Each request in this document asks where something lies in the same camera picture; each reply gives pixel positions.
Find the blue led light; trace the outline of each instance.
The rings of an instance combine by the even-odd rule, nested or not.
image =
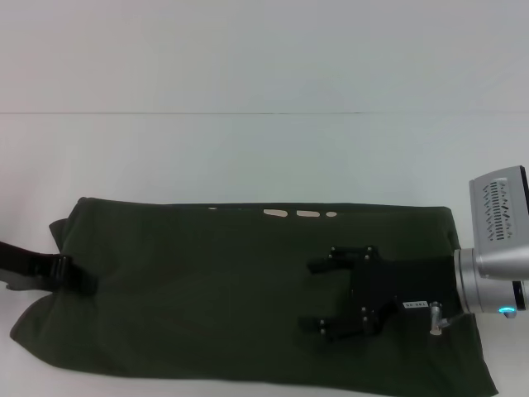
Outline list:
[[[516,309],[513,308],[501,308],[499,309],[500,313],[514,313],[516,312]]]

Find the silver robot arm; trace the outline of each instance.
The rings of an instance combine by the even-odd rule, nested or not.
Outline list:
[[[529,305],[529,188],[523,167],[470,181],[474,248],[455,251],[466,313],[514,318]]]

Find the white background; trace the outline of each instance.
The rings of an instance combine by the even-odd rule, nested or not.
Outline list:
[[[0,0],[0,240],[55,251],[81,196],[452,209],[529,165],[529,3]],[[8,338],[2,396],[352,396],[62,371]],[[501,396],[529,387],[529,318],[479,316]]]

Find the label sticker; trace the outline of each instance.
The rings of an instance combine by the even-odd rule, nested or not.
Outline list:
[[[403,302],[403,305],[406,309],[427,308],[428,302],[426,300],[421,300],[419,302]]]

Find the vent grille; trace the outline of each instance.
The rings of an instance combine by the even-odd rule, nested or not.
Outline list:
[[[505,178],[494,179],[483,189],[486,236],[493,242],[505,241],[514,236],[511,211],[511,194]]]

